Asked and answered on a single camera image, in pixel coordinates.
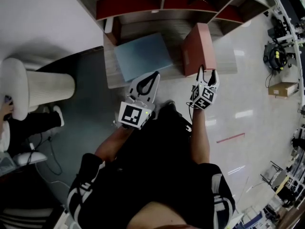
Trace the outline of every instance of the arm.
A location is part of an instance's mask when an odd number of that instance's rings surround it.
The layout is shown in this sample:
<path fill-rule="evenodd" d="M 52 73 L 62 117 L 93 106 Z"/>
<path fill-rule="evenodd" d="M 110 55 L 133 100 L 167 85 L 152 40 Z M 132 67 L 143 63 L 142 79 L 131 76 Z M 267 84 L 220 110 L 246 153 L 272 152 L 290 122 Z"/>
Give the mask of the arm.
<path fill-rule="evenodd" d="M 105 162 L 112 162 L 117 152 L 133 132 L 133 128 L 124 129 L 122 126 L 111 134 L 95 151 L 95 155 Z"/>
<path fill-rule="evenodd" d="M 194 109 L 191 135 L 191 156 L 197 164 L 210 162 L 210 144 L 205 129 L 204 111 Z"/>

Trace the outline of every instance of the black equipment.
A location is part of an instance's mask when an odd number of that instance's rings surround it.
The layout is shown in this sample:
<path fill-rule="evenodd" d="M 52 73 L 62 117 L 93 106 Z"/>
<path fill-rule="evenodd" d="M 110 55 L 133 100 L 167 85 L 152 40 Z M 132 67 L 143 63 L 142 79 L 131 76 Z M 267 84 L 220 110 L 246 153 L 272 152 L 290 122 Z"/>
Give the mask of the black equipment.
<path fill-rule="evenodd" d="M 270 69 L 280 72 L 287 64 L 287 53 L 276 38 L 272 40 L 274 43 L 265 45 L 263 60 Z"/>

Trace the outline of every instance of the wooden table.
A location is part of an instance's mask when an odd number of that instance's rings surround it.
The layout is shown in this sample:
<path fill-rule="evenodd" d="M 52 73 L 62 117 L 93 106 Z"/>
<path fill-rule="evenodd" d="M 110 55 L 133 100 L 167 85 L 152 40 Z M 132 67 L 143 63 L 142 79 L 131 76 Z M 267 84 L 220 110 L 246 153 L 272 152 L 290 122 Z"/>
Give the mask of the wooden table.
<path fill-rule="evenodd" d="M 160 32 L 173 60 L 173 66 L 161 69 L 161 80 L 185 78 L 180 45 L 193 28 L 187 20 L 144 21 L 122 25 L 121 40 L 126 43 L 152 33 Z M 230 35 L 223 36 L 218 24 L 209 23 L 213 41 L 218 74 L 237 73 L 236 59 Z M 120 70 L 114 47 L 104 35 L 104 55 L 107 83 L 109 88 L 124 87 L 125 82 Z"/>

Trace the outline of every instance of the tiled floor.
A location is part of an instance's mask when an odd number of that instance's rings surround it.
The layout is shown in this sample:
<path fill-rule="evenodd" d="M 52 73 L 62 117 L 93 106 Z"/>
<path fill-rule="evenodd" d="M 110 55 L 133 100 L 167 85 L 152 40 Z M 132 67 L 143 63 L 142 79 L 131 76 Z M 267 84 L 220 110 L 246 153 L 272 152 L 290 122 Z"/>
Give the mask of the tiled floor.
<path fill-rule="evenodd" d="M 213 106 L 206 110 L 206 126 L 211 146 L 211 162 L 217 164 L 243 210 L 263 208 L 273 195 L 260 174 L 270 160 L 284 167 L 290 154 L 290 138 L 298 126 L 297 97 L 275 99 L 268 95 L 265 79 L 270 73 L 263 63 L 264 45 L 270 38 L 269 19 L 261 15 L 249 27 L 230 33 L 237 61 L 237 74 L 220 75 L 220 87 Z M 161 81 L 157 101 L 173 99 L 177 110 L 189 120 L 188 102 L 195 76 Z M 277 75 L 271 85 L 279 81 Z M 245 133 L 244 136 L 216 143 Z"/>

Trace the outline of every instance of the cardboard box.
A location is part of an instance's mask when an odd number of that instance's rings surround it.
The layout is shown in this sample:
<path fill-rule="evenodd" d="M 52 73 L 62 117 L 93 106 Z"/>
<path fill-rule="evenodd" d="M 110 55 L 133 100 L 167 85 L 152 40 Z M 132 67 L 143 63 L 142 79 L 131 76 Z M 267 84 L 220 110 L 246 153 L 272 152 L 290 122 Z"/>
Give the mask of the cardboard box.
<path fill-rule="evenodd" d="M 216 69 L 214 47 L 207 24 L 197 23 L 184 39 L 181 49 L 185 76 L 197 74 L 201 65 L 204 70 Z"/>
<path fill-rule="evenodd" d="M 298 83 L 294 82 L 281 82 L 268 88 L 269 95 L 280 97 L 289 97 L 297 91 Z"/>

